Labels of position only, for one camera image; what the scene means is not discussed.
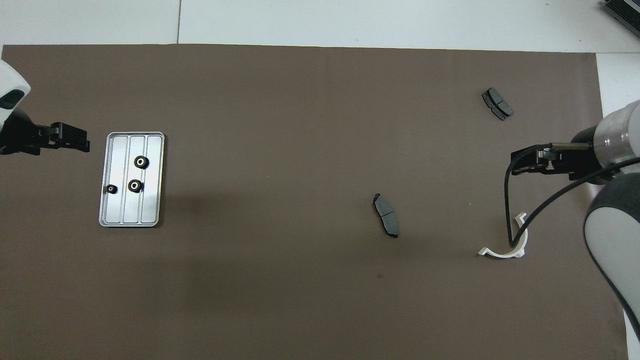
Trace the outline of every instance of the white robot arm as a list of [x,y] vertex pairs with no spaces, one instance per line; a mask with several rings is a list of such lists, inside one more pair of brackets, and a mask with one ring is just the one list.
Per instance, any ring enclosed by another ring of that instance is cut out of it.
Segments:
[[30,91],[27,81],[9,64],[0,60],[0,131],[13,109]]
[[587,212],[584,239],[640,338],[640,101],[609,114],[570,143],[534,145],[511,156],[512,175],[568,174],[574,180],[531,213],[512,246],[531,220],[560,195],[587,181],[605,185]]
[[41,148],[66,147],[89,152],[86,131],[62,122],[36,125],[18,104],[31,91],[27,81],[0,60],[0,155],[25,152],[40,155]]

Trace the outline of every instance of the brown mat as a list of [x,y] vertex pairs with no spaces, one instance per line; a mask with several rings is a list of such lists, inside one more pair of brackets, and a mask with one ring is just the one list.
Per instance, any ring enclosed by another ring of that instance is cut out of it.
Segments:
[[[2,359],[625,359],[579,188],[507,251],[509,153],[600,120],[594,54],[6,46],[38,124],[0,159]],[[514,108],[501,122],[481,94]],[[98,224],[105,139],[167,138],[154,229]],[[568,181],[512,181],[514,215]],[[386,236],[375,193],[394,207]]]

